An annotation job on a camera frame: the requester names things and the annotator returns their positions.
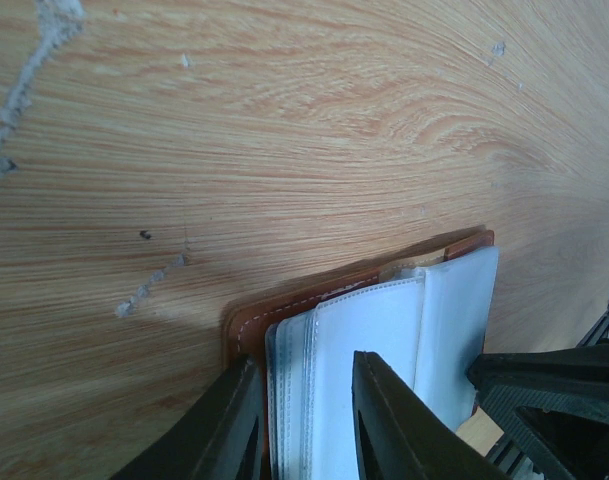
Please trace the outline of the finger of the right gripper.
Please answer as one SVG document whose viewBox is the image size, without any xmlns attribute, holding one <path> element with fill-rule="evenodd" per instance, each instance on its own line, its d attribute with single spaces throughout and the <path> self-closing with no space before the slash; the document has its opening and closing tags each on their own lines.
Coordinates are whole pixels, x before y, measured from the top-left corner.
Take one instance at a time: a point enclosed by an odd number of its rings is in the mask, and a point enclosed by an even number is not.
<svg viewBox="0 0 609 480">
<path fill-rule="evenodd" d="M 548 479 L 609 479 L 609 339 L 482 354 L 467 372 L 481 409 Z"/>
</svg>

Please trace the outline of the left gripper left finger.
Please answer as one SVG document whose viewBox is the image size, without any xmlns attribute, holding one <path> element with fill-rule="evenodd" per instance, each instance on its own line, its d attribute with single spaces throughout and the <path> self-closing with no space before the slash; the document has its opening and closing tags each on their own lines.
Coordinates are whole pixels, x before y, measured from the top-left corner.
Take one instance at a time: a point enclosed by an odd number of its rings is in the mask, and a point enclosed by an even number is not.
<svg viewBox="0 0 609 480">
<path fill-rule="evenodd" d="M 157 441 L 114 479 L 259 479 L 264 384 L 249 355 L 238 357 Z"/>
</svg>

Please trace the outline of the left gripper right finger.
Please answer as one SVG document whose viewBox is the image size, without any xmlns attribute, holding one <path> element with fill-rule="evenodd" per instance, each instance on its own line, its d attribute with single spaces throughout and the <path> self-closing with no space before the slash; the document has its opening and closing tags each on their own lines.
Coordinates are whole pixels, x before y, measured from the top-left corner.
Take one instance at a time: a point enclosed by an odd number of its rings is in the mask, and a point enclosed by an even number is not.
<svg viewBox="0 0 609 480">
<path fill-rule="evenodd" d="M 450 431 L 375 352 L 353 357 L 352 402 L 361 479 L 505 479 Z"/>
</svg>

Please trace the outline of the brown leather card holder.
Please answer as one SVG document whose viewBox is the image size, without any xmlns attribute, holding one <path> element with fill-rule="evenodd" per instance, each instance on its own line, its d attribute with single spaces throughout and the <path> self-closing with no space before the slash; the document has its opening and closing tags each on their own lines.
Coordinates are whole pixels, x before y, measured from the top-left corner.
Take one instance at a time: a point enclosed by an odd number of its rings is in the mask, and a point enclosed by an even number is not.
<svg viewBox="0 0 609 480">
<path fill-rule="evenodd" d="M 266 291 L 224 316 L 223 361 L 264 382 L 265 479 L 354 479 L 352 368 L 378 354 L 450 430 L 475 412 L 499 250 L 473 227 Z"/>
</svg>

